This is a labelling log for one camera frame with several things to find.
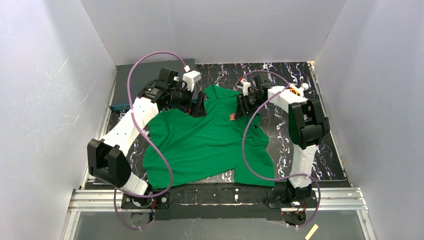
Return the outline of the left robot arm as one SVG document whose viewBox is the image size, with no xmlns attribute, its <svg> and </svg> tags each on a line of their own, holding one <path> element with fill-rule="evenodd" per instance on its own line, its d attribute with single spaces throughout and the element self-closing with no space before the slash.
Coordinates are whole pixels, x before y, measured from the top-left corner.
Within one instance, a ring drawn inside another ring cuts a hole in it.
<svg viewBox="0 0 424 240">
<path fill-rule="evenodd" d="M 206 116 L 205 95 L 198 93 L 193 100 L 195 84 L 201 73 L 162 68 L 158 78 L 146 84 L 133 102 L 133 107 L 99 139 L 87 145 L 88 173 L 135 197 L 144 197 L 149 184 L 132 172 L 126 158 L 130 146 L 145 126 L 166 107 L 174 107 L 192 117 Z"/>
</svg>

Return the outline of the green polo shirt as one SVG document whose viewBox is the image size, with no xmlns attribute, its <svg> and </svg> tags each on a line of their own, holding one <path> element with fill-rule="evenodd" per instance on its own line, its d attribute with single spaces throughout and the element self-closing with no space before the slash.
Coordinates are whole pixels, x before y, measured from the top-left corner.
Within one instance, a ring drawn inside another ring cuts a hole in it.
<svg viewBox="0 0 424 240">
<path fill-rule="evenodd" d="M 238 93 L 216 85 L 204 92 L 205 117 L 170 109 L 149 122 L 153 146 L 143 158 L 148 182 L 161 189 L 234 170 L 236 183 L 274 186 L 274 163 L 267 152 L 269 137 L 260 126 L 261 116 L 231 120 Z"/>
</svg>

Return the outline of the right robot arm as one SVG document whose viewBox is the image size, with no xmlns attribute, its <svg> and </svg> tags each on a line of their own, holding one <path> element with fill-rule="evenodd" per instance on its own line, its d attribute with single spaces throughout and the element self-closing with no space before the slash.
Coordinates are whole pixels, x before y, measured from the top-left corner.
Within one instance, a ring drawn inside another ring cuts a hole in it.
<svg viewBox="0 0 424 240">
<path fill-rule="evenodd" d="M 289 83 L 287 87 L 271 82 L 266 74 L 257 74 L 255 88 L 244 76 L 237 87 L 242 93 L 236 97 L 237 109 L 231 120 L 251 116 L 266 103 L 272 103 L 288 114 L 289 138 L 293 143 L 293 165 L 288 178 L 295 190 L 309 187 L 312 180 L 312 164 L 318 145 L 330 131 L 329 119 L 325 116 L 317 98 L 306 98 L 309 85 L 300 87 Z"/>
</svg>

